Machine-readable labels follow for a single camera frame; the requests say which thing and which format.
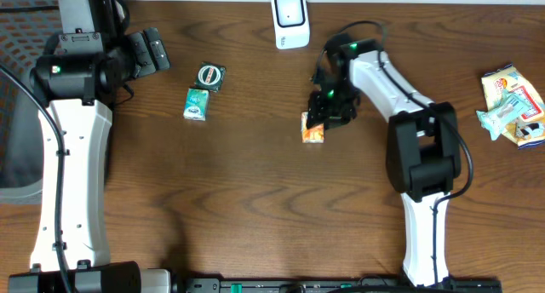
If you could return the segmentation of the dark grey plastic basket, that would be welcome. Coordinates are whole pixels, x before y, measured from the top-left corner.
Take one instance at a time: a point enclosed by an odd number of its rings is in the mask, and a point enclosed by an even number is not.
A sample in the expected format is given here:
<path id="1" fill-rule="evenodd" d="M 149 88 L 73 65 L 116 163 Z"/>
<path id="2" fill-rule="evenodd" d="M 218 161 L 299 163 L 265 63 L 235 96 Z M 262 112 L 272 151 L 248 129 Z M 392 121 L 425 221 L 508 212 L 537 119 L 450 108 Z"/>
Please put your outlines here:
<path id="1" fill-rule="evenodd" d="M 25 86 L 48 39 L 60 30 L 57 0 L 1 0 L 1 66 Z M 40 204 L 43 137 L 38 109 L 1 75 L 1 202 Z"/>

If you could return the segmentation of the teal white small box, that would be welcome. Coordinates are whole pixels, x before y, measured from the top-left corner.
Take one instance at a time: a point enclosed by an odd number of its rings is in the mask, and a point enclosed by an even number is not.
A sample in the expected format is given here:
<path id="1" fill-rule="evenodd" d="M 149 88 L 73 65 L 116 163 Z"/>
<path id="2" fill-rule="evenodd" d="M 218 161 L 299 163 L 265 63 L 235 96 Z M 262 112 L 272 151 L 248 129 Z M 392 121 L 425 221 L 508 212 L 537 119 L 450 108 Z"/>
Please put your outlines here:
<path id="1" fill-rule="evenodd" d="M 205 121 L 209 104 L 209 91 L 206 89 L 189 89 L 183 112 L 185 119 Z"/>

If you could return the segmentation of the dark green round-label packet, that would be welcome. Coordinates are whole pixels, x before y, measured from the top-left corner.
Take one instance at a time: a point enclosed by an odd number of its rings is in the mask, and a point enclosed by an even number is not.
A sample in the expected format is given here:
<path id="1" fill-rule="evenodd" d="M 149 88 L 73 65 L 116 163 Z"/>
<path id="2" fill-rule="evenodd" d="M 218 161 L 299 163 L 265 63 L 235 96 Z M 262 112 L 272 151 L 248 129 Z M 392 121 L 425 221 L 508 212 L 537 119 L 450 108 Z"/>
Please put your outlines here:
<path id="1" fill-rule="evenodd" d="M 199 67 L 195 86 L 199 89 L 207 89 L 218 93 L 221 90 L 226 73 L 227 69 L 224 66 L 204 61 Z"/>

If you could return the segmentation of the teal snack packet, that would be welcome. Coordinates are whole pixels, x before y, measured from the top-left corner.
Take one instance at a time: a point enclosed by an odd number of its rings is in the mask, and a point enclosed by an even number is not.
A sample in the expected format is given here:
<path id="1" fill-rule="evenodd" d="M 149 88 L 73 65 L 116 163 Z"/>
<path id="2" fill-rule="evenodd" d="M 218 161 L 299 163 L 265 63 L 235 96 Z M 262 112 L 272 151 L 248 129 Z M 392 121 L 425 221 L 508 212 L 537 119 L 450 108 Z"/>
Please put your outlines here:
<path id="1" fill-rule="evenodd" d="M 476 115 L 483 129 L 490 133 L 495 141 L 506 126 L 531 108 L 531 104 L 516 93 L 503 90 L 500 103 L 488 112 L 477 111 Z"/>

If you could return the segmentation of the white barcode scanner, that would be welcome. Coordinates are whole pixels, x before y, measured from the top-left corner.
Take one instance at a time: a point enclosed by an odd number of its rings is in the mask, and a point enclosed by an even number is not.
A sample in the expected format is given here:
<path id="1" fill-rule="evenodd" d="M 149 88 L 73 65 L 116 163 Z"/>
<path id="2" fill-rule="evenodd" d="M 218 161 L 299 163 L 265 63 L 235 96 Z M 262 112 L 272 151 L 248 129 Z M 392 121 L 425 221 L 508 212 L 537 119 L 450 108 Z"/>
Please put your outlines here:
<path id="1" fill-rule="evenodd" d="M 310 41 L 307 0 L 271 0 L 276 47 L 306 47 Z"/>

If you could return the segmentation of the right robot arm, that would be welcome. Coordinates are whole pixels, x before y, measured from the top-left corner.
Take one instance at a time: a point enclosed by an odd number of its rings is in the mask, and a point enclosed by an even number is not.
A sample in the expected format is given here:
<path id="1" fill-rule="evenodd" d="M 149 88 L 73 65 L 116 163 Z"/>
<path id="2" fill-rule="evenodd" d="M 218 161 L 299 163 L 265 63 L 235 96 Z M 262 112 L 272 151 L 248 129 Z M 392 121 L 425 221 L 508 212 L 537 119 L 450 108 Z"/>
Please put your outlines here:
<path id="1" fill-rule="evenodd" d="M 369 99 L 387 122 L 387 178 L 404 206 L 404 276 L 414 287 L 445 288 L 446 210 L 468 150 L 454 107 L 422 95 L 375 39 L 354 41 L 337 33 L 322 54 L 331 70 L 319 66 L 314 74 L 318 90 L 309 97 L 306 127 L 348 124 L 361 96 Z"/>

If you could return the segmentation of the orange small snack box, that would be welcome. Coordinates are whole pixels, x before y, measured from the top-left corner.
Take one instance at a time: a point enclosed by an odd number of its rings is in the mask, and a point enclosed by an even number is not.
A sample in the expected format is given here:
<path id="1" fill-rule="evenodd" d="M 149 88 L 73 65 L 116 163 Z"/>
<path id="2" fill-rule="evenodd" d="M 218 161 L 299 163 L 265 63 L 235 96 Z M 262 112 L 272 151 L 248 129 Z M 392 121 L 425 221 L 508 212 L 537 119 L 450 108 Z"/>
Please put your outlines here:
<path id="1" fill-rule="evenodd" d="M 318 143 L 324 142 L 324 125 L 318 124 L 312 128 L 307 127 L 307 114 L 301 114 L 301 139 L 303 143 Z"/>

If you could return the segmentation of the yellow wet wipes pack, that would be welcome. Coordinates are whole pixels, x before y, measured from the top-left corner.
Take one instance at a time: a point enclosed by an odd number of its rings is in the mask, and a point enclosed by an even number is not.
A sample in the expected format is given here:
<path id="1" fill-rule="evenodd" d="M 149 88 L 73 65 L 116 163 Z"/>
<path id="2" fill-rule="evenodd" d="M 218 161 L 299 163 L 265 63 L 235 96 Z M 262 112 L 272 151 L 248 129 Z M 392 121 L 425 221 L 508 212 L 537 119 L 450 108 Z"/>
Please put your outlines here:
<path id="1" fill-rule="evenodd" d="M 518 149 L 544 143 L 544 100 L 513 65 L 486 73 L 481 83 L 487 111 L 477 114 L 493 141 L 503 135 Z"/>

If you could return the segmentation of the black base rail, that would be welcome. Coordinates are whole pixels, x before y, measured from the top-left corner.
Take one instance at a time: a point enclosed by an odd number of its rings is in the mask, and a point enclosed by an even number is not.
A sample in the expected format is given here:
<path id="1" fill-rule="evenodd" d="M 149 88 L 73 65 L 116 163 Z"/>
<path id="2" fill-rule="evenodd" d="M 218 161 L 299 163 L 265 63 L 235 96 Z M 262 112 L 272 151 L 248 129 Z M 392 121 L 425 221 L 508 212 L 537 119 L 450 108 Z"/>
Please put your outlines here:
<path id="1" fill-rule="evenodd" d="M 170 288 L 174 293 L 502 293 L 497 280 L 454 280 L 431 286 L 414 286 L 394 278 L 362 278 L 358 280 L 175 280 Z"/>

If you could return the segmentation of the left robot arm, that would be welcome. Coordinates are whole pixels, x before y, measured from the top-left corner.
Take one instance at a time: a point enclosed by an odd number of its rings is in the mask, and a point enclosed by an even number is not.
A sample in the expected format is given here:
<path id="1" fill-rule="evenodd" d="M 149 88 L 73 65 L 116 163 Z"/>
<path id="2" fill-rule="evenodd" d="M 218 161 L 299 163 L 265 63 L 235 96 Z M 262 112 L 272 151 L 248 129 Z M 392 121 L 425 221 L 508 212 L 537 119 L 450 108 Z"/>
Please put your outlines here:
<path id="1" fill-rule="evenodd" d="M 170 270 L 112 262 L 104 220 L 117 92 L 169 69 L 163 41 L 154 27 L 128 33 L 123 0 L 58 4 L 59 42 L 21 85 L 43 134 L 42 208 L 30 269 L 9 277 L 9 291 L 178 292 Z"/>

